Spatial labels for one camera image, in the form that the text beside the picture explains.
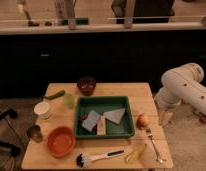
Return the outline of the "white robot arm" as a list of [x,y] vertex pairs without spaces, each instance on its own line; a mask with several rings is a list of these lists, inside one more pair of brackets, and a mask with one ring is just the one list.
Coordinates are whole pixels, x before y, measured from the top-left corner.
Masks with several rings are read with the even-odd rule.
[[162,87],[154,100],[159,115],[159,124],[165,126],[173,116],[173,109],[181,102],[194,107],[206,116],[206,87],[201,84],[204,71],[197,63],[187,63],[163,73]]

